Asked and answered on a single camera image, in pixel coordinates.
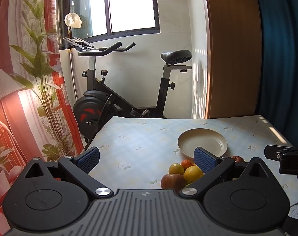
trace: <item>beige plate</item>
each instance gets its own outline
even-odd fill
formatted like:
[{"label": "beige plate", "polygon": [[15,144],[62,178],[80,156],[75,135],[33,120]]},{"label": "beige plate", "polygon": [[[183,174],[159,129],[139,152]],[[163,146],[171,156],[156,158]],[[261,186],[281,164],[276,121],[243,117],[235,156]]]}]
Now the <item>beige plate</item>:
[{"label": "beige plate", "polygon": [[209,129],[191,129],[182,133],[177,140],[178,148],[182,154],[193,159],[196,147],[202,147],[216,157],[227,151],[226,139],[216,131]]}]

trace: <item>white tile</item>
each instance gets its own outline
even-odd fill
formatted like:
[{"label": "white tile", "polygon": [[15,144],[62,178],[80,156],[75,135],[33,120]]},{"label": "white tile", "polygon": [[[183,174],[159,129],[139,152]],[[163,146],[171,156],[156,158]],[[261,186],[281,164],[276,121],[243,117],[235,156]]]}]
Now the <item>white tile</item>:
[{"label": "white tile", "polygon": [[187,4],[169,1],[159,3],[161,33],[190,33]]}]

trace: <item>curtain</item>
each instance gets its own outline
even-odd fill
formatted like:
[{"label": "curtain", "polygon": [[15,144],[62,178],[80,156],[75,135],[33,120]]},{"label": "curtain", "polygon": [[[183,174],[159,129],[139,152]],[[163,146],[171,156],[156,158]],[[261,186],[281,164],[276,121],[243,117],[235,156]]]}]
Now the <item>curtain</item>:
[{"label": "curtain", "polygon": [[55,0],[0,0],[0,236],[2,201],[33,157],[83,150],[56,38]]},{"label": "curtain", "polygon": [[257,113],[298,146],[298,0],[258,0],[263,61]]}]

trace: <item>white wall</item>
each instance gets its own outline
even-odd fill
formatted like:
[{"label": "white wall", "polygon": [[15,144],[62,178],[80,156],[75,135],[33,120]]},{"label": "white wall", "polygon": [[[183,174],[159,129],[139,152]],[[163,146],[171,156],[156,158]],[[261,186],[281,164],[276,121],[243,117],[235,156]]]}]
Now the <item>white wall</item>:
[{"label": "white wall", "polygon": [[[187,0],[158,0],[160,34],[129,36],[94,43],[96,47],[108,47],[121,41],[122,47],[132,42],[136,46],[124,53],[111,53],[96,59],[96,77],[108,70],[105,84],[137,107],[155,106],[164,61],[162,52],[191,50],[190,22]],[[86,90],[86,78],[81,77],[88,68],[88,59],[73,53],[78,95]],[[61,51],[61,64],[65,76],[68,98],[74,104],[68,51]],[[170,76],[175,89],[169,89],[164,115],[167,118],[190,118],[192,104],[192,70],[181,73],[173,70]]]},{"label": "white wall", "polygon": [[207,91],[207,30],[203,0],[188,0],[193,63],[193,119],[203,119]]}]

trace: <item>window frame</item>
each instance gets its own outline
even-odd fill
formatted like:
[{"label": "window frame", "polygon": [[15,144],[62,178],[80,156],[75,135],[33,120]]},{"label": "window frame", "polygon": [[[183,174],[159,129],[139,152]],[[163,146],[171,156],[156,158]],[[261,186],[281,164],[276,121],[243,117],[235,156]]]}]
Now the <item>window frame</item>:
[{"label": "window frame", "polygon": [[[63,0],[63,1],[68,1],[68,2],[62,3],[63,6],[61,9],[62,9],[63,13],[61,13],[61,15],[63,15],[63,16],[62,16],[62,19],[60,19],[62,25],[64,25],[64,17],[70,12],[70,0]],[[112,32],[109,0],[104,0],[104,2],[105,2],[105,18],[106,18],[107,33],[86,37],[86,38],[83,38],[84,40],[86,40],[88,42],[97,42],[97,41],[108,40],[108,39],[119,38],[119,37],[141,35],[141,34],[159,34],[160,33],[158,0],[152,0],[155,27],[132,29],[132,30],[125,30],[125,31],[120,31],[120,32]],[[67,37],[67,28],[61,27],[61,29],[63,30],[63,31],[61,31],[63,37]]]}]

